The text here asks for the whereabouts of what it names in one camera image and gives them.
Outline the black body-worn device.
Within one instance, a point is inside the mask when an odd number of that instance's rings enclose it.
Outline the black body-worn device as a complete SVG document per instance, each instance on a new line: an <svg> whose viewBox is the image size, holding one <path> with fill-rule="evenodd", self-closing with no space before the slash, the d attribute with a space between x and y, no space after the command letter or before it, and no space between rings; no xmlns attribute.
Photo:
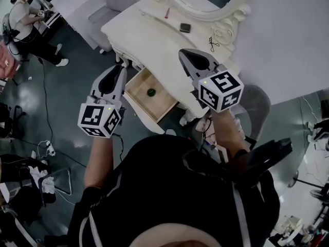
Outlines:
<svg viewBox="0 0 329 247"><path fill-rule="evenodd" d="M228 162L222 168L222 172L227 180L239 187L253 187L265 172L285 159L292 151L290 138L271 140Z"/></svg>

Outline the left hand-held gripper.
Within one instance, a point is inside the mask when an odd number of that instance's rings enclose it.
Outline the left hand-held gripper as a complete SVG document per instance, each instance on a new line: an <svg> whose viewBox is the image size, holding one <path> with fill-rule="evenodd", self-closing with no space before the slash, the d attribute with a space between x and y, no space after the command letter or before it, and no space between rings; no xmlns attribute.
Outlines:
<svg viewBox="0 0 329 247"><path fill-rule="evenodd" d="M93 82L90 95L81 104L78 118L78 127L88 136L110 138L122 123L121 97L126 79L126 68L114 65Z"/></svg>

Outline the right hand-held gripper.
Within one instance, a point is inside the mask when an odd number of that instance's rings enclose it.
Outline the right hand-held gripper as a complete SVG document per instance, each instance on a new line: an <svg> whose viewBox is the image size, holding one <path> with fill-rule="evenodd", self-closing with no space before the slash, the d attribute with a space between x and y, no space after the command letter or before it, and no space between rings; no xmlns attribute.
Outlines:
<svg viewBox="0 0 329 247"><path fill-rule="evenodd" d="M186 75L193 79L192 94L202 108L220 113L239 104L244 90L242 81L231 70L219 66L211 54L185 48L179 51L179 61Z"/></svg>

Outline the white crumpled cloth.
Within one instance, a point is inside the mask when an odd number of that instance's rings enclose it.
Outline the white crumpled cloth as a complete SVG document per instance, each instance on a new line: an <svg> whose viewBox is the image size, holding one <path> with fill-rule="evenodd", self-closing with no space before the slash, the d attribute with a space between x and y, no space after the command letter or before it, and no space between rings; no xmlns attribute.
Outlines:
<svg viewBox="0 0 329 247"><path fill-rule="evenodd" d="M32 176L37 188L39 188L39 179L44 178L48 175L47 170L39 170L38 167L29 166L29 172ZM54 178L47 177L41 182L42 193L54 194L55 187L54 187Z"/></svg>

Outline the white dressing table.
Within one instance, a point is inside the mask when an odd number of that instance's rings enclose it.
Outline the white dressing table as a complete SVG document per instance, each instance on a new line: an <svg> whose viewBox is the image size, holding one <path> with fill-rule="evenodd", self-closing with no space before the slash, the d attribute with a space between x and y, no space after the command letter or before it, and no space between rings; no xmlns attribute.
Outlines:
<svg viewBox="0 0 329 247"><path fill-rule="evenodd" d="M169 18L165 19L168 8ZM191 24L191 32L180 32L181 23ZM219 66L222 65L237 75L240 73L240 69L230 60L230 50L220 45L214 46L215 52L211 52L209 38L212 33L209 26L181 13L172 5L155 0L140 0L103 25L101 31L124 65L131 64L137 72L146 67L156 77L178 101L177 104L185 109L187 121L201 118L211 109L202 108L192 94L195 90L193 79L186 75L179 61L179 50L188 48L207 52L215 58ZM132 99L125 95L124 98L150 131L163 133L159 122L153 121Z"/></svg>

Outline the person's right forearm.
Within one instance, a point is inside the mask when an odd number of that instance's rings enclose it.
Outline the person's right forearm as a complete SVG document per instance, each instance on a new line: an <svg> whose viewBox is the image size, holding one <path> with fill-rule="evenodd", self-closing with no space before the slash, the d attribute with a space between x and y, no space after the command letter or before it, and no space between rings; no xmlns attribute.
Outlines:
<svg viewBox="0 0 329 247"><path fill-rule="evenodd" d="M250 152L229 110L220 113L211 111L211 115L216 143L226 149L229 161L235 158L237 154Z"/></svg>

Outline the black office chair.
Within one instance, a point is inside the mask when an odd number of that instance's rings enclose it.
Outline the black office chair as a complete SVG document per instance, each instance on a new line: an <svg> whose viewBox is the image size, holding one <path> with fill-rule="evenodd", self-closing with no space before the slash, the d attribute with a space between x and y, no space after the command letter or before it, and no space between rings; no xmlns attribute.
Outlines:
<svg viewBox="0 0 329 247"><path fill-rule="evenodd" d="M0 183L18 183L18 192L10 198L9 206L17 214L18 219L32 223L39 218L43 207L40 192L29 172L29 166L38 167L51 173L48 162L32 157L21 157L14 154L0 155ZM56 201L56 195L46 194L51 203Z"/></svg>

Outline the small wooden drawer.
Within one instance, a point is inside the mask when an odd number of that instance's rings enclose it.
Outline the small wooden drawer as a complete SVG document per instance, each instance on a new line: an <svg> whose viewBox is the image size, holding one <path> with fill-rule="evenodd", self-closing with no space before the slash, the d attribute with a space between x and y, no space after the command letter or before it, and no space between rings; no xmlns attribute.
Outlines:
<svg viewBox="0 0 329 247"><path fill-rule="evenodd" d="M148 89L155 89L155 96L149 97ZM124 95L156 123L178 103L146 67L126 84Z"/></svg>

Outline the grey upholstered chair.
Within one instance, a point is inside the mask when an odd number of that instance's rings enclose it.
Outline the grey upholstered chair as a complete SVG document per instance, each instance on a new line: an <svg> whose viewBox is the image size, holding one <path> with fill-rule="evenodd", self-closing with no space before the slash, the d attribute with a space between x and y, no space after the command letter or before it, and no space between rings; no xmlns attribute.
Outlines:
<svg viewBox="0 0 329 247"><path fill-rule="evenodd" d="M271 102L267 94L257 85L244 86L239 104L231 109L231 113L247 113L251 123L251 132L245 136L245 141L250 144L252 150L258 142L263 131L265 122L270 113Z"/></svg>
<svg viewBox="0 0 329 247"><path fill-rule="evenodd" d="M105 0L105 5L88 17L91 24L88 35L100 47L100 54L112 50L107 36L101 31L101 27L138 1Z"/></svg>

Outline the black scissors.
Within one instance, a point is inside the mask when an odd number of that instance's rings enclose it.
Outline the black scissors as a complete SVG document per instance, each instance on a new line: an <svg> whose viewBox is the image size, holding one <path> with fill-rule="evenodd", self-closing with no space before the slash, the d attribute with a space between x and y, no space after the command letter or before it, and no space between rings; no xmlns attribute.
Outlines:
<svg viewBox="0 0 329 247"><path fill-rule="evenodd" d="M214 46L220 47L220 44L219 43L213 42L213 38L212 37L209 38L209 44L210 44L210 50L211 50L211 52L215 52Z"/></svg>

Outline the metal tube chair frame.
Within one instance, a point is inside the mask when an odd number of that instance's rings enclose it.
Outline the metal tube chair frame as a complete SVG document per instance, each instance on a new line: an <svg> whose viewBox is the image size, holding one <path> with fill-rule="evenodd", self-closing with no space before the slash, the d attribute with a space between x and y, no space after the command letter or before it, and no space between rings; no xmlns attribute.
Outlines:
<svg viewBox="0 0 329 247"><path fill-rule="evenodd" d="M45 198L46 193L42 193L41 188L41 182L47 178L47 177L53 177L54 178L54 187L55 191L54 194L59 194L60 196L71 196L72 195L72 179L71 179L71 170L70 168L61 168L58 169L52 173L49 173L44 178L39 179L39 192L40 192L40 198L42 205L44 207L47 206L47 204L51 203L48 198Z"/></svg>

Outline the white power strip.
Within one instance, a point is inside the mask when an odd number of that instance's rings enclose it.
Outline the white power strip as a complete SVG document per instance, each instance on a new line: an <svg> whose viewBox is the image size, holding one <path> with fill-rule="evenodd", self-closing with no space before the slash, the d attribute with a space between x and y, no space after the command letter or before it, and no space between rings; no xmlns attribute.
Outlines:
<svg viewBox="0 0 329 247"><path fill-rule="evenodd" d="M49 141L49 140L40 141L37 145L37 152L38 152L39 158L56 155L56 151L55 151L51 141Z"/></svg>

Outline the person's black top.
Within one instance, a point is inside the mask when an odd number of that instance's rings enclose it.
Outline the person's black top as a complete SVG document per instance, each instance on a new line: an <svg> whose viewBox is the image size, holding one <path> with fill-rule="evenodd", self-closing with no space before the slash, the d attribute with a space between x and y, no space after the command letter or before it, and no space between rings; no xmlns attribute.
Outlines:
<svg viewBox="0 0 329 247"><path fill-rule="evenodd" d="M224 181L219 165L183 137L157 135L136 143L101 188L75 206L68 247L129 247L164 223L192 226L222 247L263 247L280 213L270 172L246 190Z"/></svg>

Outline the person's left forearm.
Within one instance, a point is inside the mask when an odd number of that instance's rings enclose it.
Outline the person's left forearm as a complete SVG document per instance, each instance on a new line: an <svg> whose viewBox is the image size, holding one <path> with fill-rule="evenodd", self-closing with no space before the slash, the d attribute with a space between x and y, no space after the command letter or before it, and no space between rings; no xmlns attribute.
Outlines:
<svg viewBox="0 0 329 247"><path fill-rule="evenodd" d="M94 137L85 169L84 187L103 187L113 169L113 139Z"/></svg>

